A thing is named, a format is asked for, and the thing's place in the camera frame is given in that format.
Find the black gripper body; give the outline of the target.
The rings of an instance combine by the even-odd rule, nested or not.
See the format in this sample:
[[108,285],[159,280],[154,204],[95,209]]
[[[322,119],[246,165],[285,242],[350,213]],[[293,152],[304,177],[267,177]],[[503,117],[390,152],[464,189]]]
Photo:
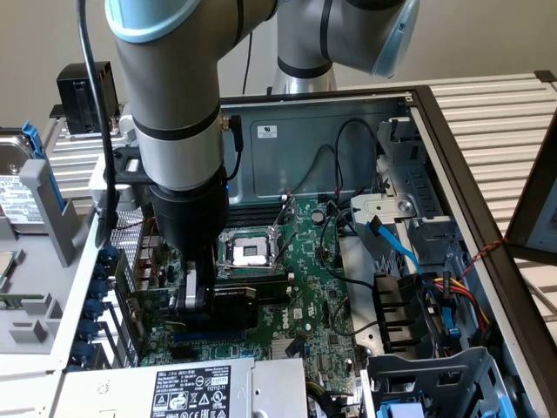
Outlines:
[[164,240],[187,261],[213,263],[213,247],[230,212],[225,173],[216,172],[200,187],[185,192],[151,185],[150,196]]

